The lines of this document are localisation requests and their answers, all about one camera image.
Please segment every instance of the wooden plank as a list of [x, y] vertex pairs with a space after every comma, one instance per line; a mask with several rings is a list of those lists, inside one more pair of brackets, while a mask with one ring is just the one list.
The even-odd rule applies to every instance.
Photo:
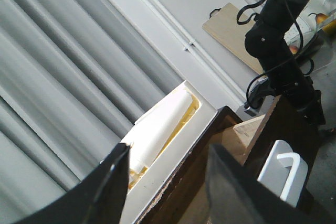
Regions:
[[211, 136], [240, 122], [241, 119], [229, 107], [222, 108], [137, 223], [177, 223], [204, 184]]
[[[259, 61], [249, 55], [244, 47], [245, 34], [252, 28], [254, 22], [238, 25], [236, 21], [238, 11], [233, 4], [228, 3], [215, 16], [203, 24], [203, 29], [257, 74], [261, 74], [263, 73], [263, 68]], [[246, 15], [241, 16], [241, 20], [244, 19], [247, 19]]]
[[221, 143], [241, 165], [245, 162], [246, 151], [265, 115], [226, 128], [212, 137], [215, 143]]

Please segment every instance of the gray floor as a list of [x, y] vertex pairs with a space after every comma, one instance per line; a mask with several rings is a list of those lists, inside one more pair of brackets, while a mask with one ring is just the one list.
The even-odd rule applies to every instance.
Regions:
[[[336, 41], [333, 45], [324, 43], [313, 56], [315, 69], [311, 74], [315, 89], [322, 91], [322, 107], [326, 125], [320, 129], [336, 127]], [[308, 71], [309, 64], [303, 66]], [[271, 99], [268, 98], [262, 111], [266, 112]], [[250, 119], [242, 108], [237, 114], [243, 119]], [[307, 189], [316, 200], [312, 215], [322, 223], [336, 223], [336, 136], [325, 138], [319, 149]]]

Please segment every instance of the wooden cutting board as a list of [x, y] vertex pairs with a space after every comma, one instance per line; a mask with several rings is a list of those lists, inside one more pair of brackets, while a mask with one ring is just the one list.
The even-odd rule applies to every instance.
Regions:
[[[245, 34], [253, 27], [254, 21], [250, 21], [246, 25], [238, 25], [236, 20], [238, 11], [233, 4], [228, 3], [203, 24], [203, 29], [257, 74], [261, 74], [263, 68], [259, 61], [249, 55], [244, 46]], [[240, 20], [246, 20], [247, 18], [243, 14]]]

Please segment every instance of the light wood piece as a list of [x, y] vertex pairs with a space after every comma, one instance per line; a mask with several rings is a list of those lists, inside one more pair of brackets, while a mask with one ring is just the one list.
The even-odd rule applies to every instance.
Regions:
[[246, 150], [265, 115], [236, 124], [215, 134], [211, 141], [221, 143], [241, 165], [246, 161]]
[[[250, 21], [248, 24], [238, 25], [236, 20], [238, 11], [233, 4], [228, 3], [203, 24], [203, 29], [257, 74], [261, 74], [263, 68], [259, 61], [249, 55], [244, 47], [245, 34], [253, 27], [254, 22]], [[246, 19], [247, 16], [244, 14], [240, 18], [240, 20]]]

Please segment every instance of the curtain fold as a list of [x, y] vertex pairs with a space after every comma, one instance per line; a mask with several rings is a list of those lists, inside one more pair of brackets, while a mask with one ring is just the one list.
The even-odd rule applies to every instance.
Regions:
[[0, 2], [0, 222], [10, 223], [83, 180], [182, 80], [109, 0]]

